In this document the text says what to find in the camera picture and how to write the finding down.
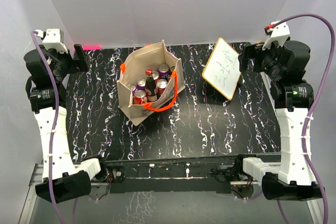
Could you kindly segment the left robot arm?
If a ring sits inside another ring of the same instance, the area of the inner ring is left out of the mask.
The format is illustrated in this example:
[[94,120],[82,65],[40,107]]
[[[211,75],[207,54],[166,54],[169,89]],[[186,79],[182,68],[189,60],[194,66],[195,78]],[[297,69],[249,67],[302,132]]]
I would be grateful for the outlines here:
[[87,72],[89,57],[80,44],[75,55],[39,45],[24,55],[31,76],[26,93],[37,121],[43,148],[42,182],[35,186],[38,197],[61,203],[91,193],[91,181],[104,181],[108,168],[99,155],[86,158],[75,166],[72,162],[66,130],[66,90],[63,80],[68,74]]

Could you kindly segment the dark Pepsi bottle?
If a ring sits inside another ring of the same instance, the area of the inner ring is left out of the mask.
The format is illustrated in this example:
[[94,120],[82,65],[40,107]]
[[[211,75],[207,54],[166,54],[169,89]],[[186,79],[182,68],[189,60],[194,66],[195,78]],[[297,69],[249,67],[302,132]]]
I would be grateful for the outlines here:
[[146,74],[146,81],[145,81],[145,91],[147,94],[147,98],[149,102],[155,102],[158,99],[158,89],[156,86],[156,82],[153,79],[153,75],[152,75],[152,70],[151,69],[147,69],[145,71]]

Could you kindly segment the canvas bag with orange handles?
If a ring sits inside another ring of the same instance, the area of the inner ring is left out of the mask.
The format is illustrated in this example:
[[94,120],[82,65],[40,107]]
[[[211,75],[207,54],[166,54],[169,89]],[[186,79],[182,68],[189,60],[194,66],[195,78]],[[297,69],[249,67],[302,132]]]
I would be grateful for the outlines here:
[[[127,85],[136,84],[140,78],[145,77],[147,69],[157,70],[161,64],[167,64],[169,67],[175,66],[162,96],[155,102],[148,101],[143,105],[133,104],[134,94],[127,88]],[[170,109],[175,104],[178,94],[185,89],[182,60],[167,50],[164,41],[132,52],[121,64],[120,70],[120,77],[117,81],[119,108],[135,126],[155,112]]]

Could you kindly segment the purple Fanta can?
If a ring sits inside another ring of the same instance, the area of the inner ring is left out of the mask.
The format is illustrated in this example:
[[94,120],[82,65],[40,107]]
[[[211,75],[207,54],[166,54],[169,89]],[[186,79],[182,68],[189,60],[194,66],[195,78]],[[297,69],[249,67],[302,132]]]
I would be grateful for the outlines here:
[[142,91],[146,92],[145,83],[146,83],[146,78],[140,78],[137,81],[137,85],[136,85],[137,90],[142,90]]
[[171,76],[171,70],[167,64],[159,65],[157,71],[159,73],[160,79],[164,79],[167,82],[169,82]]
[[135,91],[136,91],[136,85],[134,85],[134,84],[128,84],[127,85],[127,88],[128,89],[130,89],[131,91],[132,91],[132,94],[134,94],[135,93]]

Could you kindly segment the red Coke can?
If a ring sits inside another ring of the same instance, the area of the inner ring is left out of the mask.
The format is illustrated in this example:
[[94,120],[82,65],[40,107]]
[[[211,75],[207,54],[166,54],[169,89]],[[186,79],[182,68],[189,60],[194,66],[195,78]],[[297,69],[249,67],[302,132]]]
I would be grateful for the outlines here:
[[133,96],[133,104],[143,105],[148,102],[146,92],[144,90],[136,90]]
[[158,82],[160,80],[160,74],[157,71],[152,71],[152,77],[155,82]]
[[156,83],[156,86],[157,86],[157,94],[159,97],[162,96],[163,92],[165,91],[166,87],[168,85],[168,81],[165,80],[165,79],[159,79]]

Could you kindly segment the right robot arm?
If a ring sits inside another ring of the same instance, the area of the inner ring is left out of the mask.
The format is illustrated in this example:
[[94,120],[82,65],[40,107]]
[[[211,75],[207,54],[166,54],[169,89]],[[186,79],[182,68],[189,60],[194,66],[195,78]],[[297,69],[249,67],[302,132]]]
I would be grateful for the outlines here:
[[261,183],[268,200],[307,201],[322,198],[321,188],[307,158],[310,157],[309,109],[314,102],[313,88],[303,76],[310,59],[310,48],[299,41],[273,42],[269,49],[263,44],[243,44],[238,56],[239,69],[247,71],[250,60],[254,72],[263,72],[271,79],[270,93],[280,126],[281,161],[278,168],[257,156],[241,156],[234,167],[240,180],[250,176]]

